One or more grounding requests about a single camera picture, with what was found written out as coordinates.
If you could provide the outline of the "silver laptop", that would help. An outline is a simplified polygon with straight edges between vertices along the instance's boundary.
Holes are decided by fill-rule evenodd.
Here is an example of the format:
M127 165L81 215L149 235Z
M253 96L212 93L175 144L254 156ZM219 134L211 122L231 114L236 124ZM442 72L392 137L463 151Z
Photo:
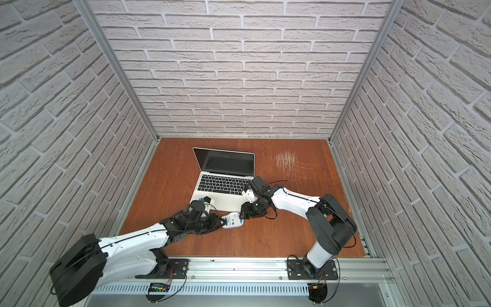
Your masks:
M200 174L191 199L209 197L217 211L239 212L248 200L242 192L254 179L255 154L199 147L193 152Z

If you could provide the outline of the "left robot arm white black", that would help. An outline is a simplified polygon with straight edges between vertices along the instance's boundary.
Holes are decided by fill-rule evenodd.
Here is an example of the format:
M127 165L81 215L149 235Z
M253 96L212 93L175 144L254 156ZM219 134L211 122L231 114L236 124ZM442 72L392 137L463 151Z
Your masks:
M192 201L183 211L125 235L85 235L50 268L51 294L60 306L72 306L101 286L126 278L172 278L164 247L187 235L205 235L228 224L210 212L210 198Z

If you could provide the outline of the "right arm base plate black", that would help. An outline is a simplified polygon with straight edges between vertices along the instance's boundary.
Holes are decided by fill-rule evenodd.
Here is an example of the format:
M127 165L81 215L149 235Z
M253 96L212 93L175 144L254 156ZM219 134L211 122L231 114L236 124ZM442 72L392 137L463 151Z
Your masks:
M334 281L339 279L338 269L333 259L328 260L321 268L314 267L307 258L286 260L289 280L321 280Z

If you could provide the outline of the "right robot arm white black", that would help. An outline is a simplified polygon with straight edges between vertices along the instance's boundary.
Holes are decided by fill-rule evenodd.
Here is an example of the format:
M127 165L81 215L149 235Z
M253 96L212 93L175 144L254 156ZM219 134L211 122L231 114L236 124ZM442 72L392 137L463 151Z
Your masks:
M243 220L266 217L269 208L274 212L288 211L308 220L316 243L307 253L304 265L313 272L338 255L358 230L350 214L330 194L307 196L282 185L270 186L261 177L256 177L244 186L242 195L248 199L240 210Z

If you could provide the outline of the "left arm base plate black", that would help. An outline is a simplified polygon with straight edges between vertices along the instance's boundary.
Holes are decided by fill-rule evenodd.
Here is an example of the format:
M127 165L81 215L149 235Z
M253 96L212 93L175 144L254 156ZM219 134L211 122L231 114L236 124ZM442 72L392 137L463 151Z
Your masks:
M158 261L156 267L149 274L153 279L178 279L184 280L189 266L187 258L170 258Z

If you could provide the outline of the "white wireless mouse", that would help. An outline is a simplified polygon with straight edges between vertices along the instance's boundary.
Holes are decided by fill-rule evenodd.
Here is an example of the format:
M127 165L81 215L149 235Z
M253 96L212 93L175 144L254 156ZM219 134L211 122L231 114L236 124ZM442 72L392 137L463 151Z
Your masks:
M225 223L222 226L225 229L238 228L244 224L244 220L240 217L239 212L230 212L221 218L225 220Z

